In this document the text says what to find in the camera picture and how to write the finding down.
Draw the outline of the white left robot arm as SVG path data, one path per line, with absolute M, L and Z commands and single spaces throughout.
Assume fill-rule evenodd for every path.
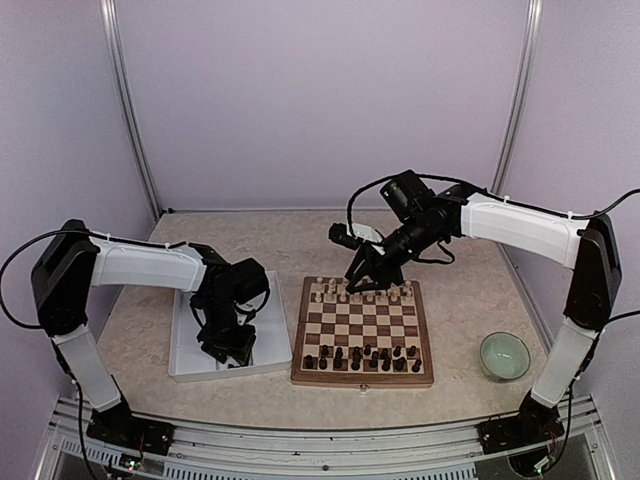
M 151 291 L 187 297 L 196 341 L 209 357 L 248 364 L 255 342 L 253 324 L 266 306 L 271 287 L 255 259 L 225 260 L 211 246 L 182 241 L 149 243 L 89 230 L 78 219 L 39 237 L 49 243 L 31 271 L 39 326 L 78 387 L 79 396 L 102 414 L 102 430 L 121 445 L 140 434 L 124 394 L 103 360 L 89 327 L 91 291 L 116 288 L 115 305 Z

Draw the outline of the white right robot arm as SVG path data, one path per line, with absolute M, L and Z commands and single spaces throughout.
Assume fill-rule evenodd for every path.
M 345 274 L 347 290 L 398 286 L 406 263 L 420 263 L 430 246 L 460 237 L 513 247 L 570 270 L 563 323 L 528 395 L 529 402 L 538 405 L 511 423 L 512 436 L 531 444 L 549 429 L 546 409 L 560 402 L 611 321 L 622 279 L 611 219 L 604 212 L 576 215 L 527 206 L 454 178 L 446 180 L 448 189 L 436 193 L 426 184 L 430 178 L 406 170 L 377 180 L 381 196 L 401 223 L 388 236 L 354 224 L 351 217 L 330 227 L 330 240 L 356 253 Z

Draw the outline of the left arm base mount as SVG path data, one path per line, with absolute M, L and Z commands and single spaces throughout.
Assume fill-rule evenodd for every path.
M 94 409 L 87 427 L 91 439 L 161 456 L 168 455 L 174 431 L 171 423 L 134 415 L 124 397 L 105 411 Z

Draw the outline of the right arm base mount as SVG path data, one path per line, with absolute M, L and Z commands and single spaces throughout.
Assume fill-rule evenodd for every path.
M 528 392 L 515 415 L 491 417 L 477 425 L 477 432 L 483 453 L 493 454 L 559 438 L 565 429 L 558 408 L 544 406 Z

